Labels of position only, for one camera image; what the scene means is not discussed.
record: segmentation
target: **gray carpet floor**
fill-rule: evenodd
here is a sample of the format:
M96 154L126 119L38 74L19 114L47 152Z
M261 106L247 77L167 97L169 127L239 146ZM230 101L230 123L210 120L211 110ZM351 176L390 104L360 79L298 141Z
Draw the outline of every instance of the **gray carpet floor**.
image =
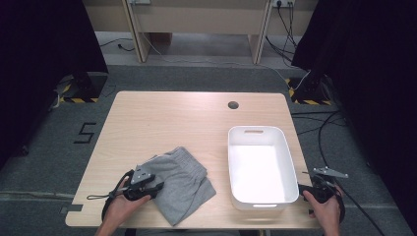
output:
M298 70L280 70L283 77L302 77ZM89 157L116 93L120 90L184 90L280 92L291 113L334 111L339 107L300 105L290 101L285 82L270 69L109 66L109 75L96 103L62 102L39 124L27 156L16 156L0 171L0 235L93 235L93 228L65 224ZM297 114L293 121L309 169L324 167L318 128L329 114ZM367 165L342 113L322 130L322 147L329 167L349 174L340 179L345 191L375 220L386 235L412 235L384 183ZM79 132L94 135L89 144ZM343 235L380 235L365 215L345 197ZM123 235L118 230L115 235ZM321 235L320 230L271 230L271 235Z

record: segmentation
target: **person's left hand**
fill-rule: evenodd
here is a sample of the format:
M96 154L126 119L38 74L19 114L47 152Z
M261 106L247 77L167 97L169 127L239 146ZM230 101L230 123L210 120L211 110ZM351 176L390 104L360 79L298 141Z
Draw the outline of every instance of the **person's left hand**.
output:
M123 195L117 196L107 209L103 222L95 233L96 236L111 235L117 227L125 222L135 210L150 200L150 195L146 195L136 201L129 201Z

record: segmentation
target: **hand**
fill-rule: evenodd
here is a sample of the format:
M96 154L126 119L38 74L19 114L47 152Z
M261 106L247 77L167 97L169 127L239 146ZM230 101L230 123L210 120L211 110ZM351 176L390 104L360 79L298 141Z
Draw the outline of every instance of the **hand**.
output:
M123 222L128 219L135 210L150 200L146 195L139 200L129 201L123 195L117 196L107 209L103 222L98 227L95 236L112 235Z
M310 217L317 218L319 224L325 231L325 235L339 235L340 207L336 196L331 197L327 202L321 204L317 202L310 192L305 190L303 191L303 195L314 209L314 213L310 214Z

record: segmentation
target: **person's right hand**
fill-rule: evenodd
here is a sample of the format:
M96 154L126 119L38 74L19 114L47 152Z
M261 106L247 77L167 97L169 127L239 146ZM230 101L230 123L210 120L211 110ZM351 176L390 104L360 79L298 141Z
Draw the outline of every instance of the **person's right hand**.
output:
M310 192L305 190L303 191L303 195L314 210L314 213L310 214L310 217L315 217L319 221L319 224L325 231L325 235L339 235L340 207L336 196L331 197L327 202L321 204L317 202Z

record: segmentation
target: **wall socket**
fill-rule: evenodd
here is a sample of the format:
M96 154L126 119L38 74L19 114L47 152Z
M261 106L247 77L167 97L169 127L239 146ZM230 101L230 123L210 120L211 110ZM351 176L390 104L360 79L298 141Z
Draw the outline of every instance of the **wall socket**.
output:
M278 1L281 1L281 8L289 8L292 4L294 7L295 0L273 0L272 7L276 8Z

